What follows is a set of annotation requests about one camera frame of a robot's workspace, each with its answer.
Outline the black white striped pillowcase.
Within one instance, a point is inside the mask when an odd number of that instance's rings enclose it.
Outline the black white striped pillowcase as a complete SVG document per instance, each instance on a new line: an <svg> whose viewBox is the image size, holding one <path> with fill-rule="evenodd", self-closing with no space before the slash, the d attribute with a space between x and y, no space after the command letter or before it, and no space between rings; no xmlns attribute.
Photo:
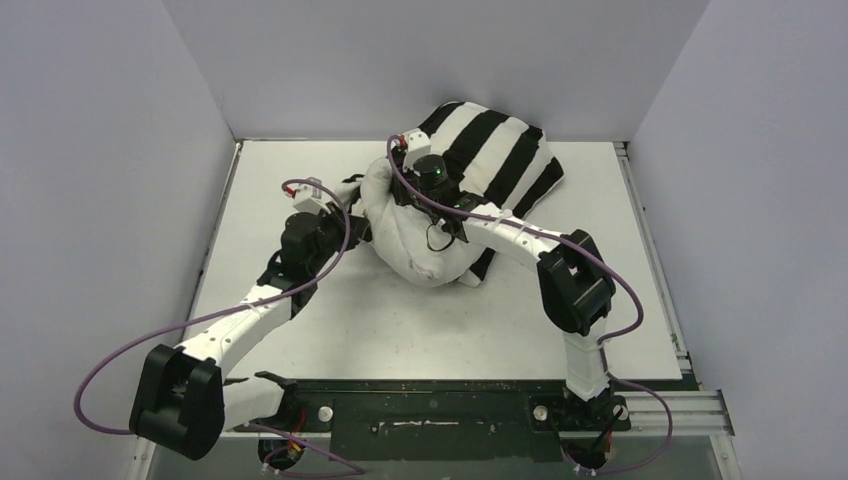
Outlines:
<svg viewBox="0 0 848 480"><path fill-rule="evenodd" d="M472 102L437 107L418 128L442 156L461 188L523 218L564 178L544 131ZM471 266L483 280L496 257L484 249Z"/></svg>

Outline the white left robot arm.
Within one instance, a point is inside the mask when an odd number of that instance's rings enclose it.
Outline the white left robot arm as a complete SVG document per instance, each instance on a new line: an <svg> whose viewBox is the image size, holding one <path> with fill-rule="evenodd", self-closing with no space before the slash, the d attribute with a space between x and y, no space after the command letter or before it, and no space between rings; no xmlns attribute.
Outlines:
<svg viewBox="0 0 848 480"><path fill-rule="evenodd" d="M219 436L263 419L284 430L299 403L283 377L260 371L229 379L233 368L268 334L310 301L315 279L338 253L371 238L363 217L330 206L291 215L280 247L236 309L174 347L146 356L129 418L131 433L191 460L205 456Z"/></svg>

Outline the white pillow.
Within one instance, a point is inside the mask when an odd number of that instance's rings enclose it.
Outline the white pillow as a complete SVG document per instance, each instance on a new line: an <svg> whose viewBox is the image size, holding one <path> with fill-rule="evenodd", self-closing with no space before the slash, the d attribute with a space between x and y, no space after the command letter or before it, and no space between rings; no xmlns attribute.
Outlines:
<svg viewBox="0 0 848 480"><path fill-rule="evenodd" d="M385 158L367 168L360 184L357 211L368 220L372 247L396 273L410 283L433 288L458 281L478 287L483 276L471 270L484 248L439 232L430 218L411 205L400 206L390 192L393 173Z"/></svg>

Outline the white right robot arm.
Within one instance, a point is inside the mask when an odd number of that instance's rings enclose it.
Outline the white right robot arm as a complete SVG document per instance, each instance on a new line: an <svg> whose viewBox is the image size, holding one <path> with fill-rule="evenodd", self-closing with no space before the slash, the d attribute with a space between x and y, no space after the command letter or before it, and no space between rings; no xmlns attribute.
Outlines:
<svg viewBox="0 0 848 480"><path fill-rule="evenodd" d="M426 153L406 169L408 153L396 138L387 153L395 180L436 227L536 272L544 312L566 337L566 386L572 393L565 402L567 417L581 428L601 420L606 412L601 394L610 387L604 320L620 282L592 237L582 230L544 230L479 195L461 192L437 155Z"/></svg>

